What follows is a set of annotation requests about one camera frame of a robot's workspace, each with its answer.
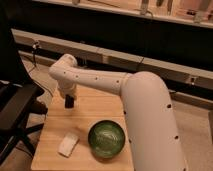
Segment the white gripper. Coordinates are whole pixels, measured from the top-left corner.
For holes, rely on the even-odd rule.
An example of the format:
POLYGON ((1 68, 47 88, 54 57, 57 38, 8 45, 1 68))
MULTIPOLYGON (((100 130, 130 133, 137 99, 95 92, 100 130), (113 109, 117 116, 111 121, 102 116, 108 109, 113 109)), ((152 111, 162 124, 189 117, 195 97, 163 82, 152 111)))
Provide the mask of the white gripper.
POLYGON ((58 82, 58 90, 62 98, 65 98, 65 107, 74 107, 74 98, 76 98, 77 85, 68 82, 58 82))

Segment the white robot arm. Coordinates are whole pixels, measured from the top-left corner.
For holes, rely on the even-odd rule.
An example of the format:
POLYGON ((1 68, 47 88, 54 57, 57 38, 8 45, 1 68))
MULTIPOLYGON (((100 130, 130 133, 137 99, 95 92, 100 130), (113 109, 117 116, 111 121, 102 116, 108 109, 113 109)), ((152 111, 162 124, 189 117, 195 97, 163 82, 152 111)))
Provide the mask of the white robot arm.
POLYGON ((82 69, 70 54, 61 56, 49 74, 63 96, 80 84, 120 97, 135 171, 188 171, 171 97, 158 75, 82 69))

